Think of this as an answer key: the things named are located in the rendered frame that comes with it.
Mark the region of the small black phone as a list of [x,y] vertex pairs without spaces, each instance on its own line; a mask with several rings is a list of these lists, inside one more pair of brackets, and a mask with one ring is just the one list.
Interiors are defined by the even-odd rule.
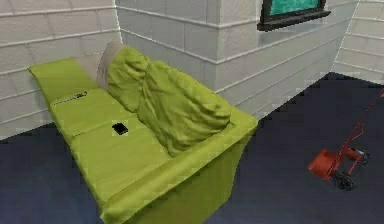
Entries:
[[128,132],[128,128],[123,123],[116,123],[112,126],[113,130],[118,135],[123,135]]

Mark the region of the lime green sofa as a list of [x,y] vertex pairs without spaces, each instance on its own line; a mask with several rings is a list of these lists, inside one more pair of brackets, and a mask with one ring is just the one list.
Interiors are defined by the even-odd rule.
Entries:
[[[188,74],[125,46],[30,67],[104,224],[203,224],[230,197],[251,115]],[[123,123],[128,132],[112,128]]]

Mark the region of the beige pillow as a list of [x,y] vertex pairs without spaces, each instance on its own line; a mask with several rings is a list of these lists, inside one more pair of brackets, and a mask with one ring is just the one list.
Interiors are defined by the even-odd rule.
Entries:
[[114,57],[125,47],[125,45],[122,42],[118,41],[111,41],[107,44],[99,66],[97,70],[96,75],[96,82],[99,87],[103,88],[104,90],[108,89],[108,69],[114,59]]

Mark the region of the black framed window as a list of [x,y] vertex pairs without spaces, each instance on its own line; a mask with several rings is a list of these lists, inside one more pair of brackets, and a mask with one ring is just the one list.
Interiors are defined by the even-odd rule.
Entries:
[[326,0],[263,0],[259,31],[269,32],[276,29],[304,23],[326,17]]

